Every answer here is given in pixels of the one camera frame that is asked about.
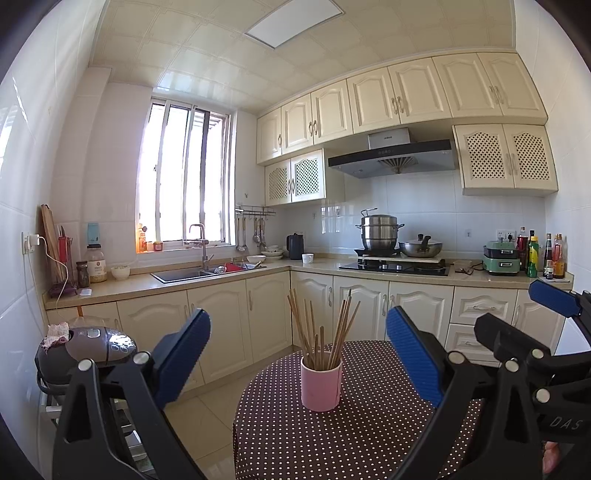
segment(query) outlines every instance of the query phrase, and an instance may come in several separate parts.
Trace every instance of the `dining table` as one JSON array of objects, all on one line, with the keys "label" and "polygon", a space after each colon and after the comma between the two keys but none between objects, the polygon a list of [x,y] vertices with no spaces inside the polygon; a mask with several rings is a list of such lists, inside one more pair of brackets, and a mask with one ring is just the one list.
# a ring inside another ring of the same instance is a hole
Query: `dining table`
[{"label": "dining table", "polygon": [[[389,478],[434,413],[392,344],[345,342],[340,402],[322,413],[302,405],[301,357],[275,361],[243,392],[233,424],[236,480]],[[458,469],[481,406],[470,403],[441,476]]]}]

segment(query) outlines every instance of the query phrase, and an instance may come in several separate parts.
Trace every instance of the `range hood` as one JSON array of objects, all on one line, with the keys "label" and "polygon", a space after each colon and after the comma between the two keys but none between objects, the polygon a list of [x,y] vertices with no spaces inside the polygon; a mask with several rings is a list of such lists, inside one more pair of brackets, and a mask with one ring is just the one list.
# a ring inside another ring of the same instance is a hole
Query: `range hood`
[{"label": "range hood", "polygon": [[368,140],[370,150],[329,158],[329,167],[359,179],[456,168],[449,140],[411,142],[408,128],[371,134]]}]

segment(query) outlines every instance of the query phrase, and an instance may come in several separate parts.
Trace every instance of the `floor tile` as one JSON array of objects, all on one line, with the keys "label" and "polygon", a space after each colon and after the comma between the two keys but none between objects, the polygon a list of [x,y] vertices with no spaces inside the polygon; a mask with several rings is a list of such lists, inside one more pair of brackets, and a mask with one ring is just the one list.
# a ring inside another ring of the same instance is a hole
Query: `floor tile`
[{"label": "floor tile", "polygon": [[216,388],[211,392],[200,395],[200,399],[218,417],[226,427],[232,428],[236,408],[242,392],[256,376],[257,372],[240,377],[234,382],[228,383],[222,387]]},{"label": "floor tile", "polygon": [[172,404],[164,412],[193,459],[232,443],[232,431],[198,397]]},{"label": "floor tile", "polygon": [[197,460],[201,471],[209,480],[235,480],[232,445]]}]

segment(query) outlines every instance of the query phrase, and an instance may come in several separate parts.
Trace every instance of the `glass jar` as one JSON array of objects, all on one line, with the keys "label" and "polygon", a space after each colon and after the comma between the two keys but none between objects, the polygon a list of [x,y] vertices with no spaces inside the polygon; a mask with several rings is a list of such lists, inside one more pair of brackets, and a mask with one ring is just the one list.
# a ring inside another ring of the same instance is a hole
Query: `glass jar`
[{"label": "glass jar", "polygon": [[100,244],[90,244],[86,247],[86,260],[88,262],[88,276],[90,283],[100,283],[107,279],[105,254],[100,249]]},{"label": "glass jar", "polygon": [[90,277],[88,276],[88,262],[76,262],[76,271],[78,272],[78,288],[90,287]]}]

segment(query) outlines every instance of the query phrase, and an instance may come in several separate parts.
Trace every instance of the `drawer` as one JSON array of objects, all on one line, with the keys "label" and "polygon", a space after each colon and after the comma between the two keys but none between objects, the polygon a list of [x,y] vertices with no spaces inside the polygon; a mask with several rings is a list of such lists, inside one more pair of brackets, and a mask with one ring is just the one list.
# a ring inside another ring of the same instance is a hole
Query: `drawer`
[{"label": "drawer", "polygon": [[492,365],[492,362],[496,362],[492,352],[476,340],[472,325],[450,324],[445,350],[461,352],[466,355],[468,360],[475,363],[486,362],[487,365]]},{"label": "drawer", "polygon": [[517,290],[507,288],[456,287],[453,294],[451,323],[474,325],[485,313],[511,323],[517,301]]}]

